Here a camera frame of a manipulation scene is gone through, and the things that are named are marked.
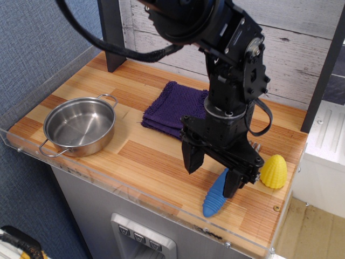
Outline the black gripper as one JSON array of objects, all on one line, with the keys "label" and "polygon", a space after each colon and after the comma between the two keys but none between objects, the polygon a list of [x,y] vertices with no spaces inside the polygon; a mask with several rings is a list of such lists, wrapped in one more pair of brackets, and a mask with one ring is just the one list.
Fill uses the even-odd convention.
[{"label": "black gripper", "polygon": [[205,119],[185,115],[181,118],[182,154],[185,169],[194,173],[208,155],[227,168],[223,196],[233,198],[248,182],[259,180],[264,159],[250,144],[245,120],[220,119],[209,114]]}]

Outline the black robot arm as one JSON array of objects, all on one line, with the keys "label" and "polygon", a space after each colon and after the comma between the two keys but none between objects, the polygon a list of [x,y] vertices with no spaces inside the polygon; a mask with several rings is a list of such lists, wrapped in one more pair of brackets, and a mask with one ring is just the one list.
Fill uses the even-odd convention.
[{"label": "black robot arm", "polygon": [[268,115],[260,100],[270,79],[263,64],[261,27],[232,1],[145,1],[159,35],[176,45],[196,45],[204,52],[210,81],[203,119],[183,116],[182,153],[193,173],[210,156],[229,171],[223,195],[231,198],[255,183],[264,160],[248,141],[254,108]]}]

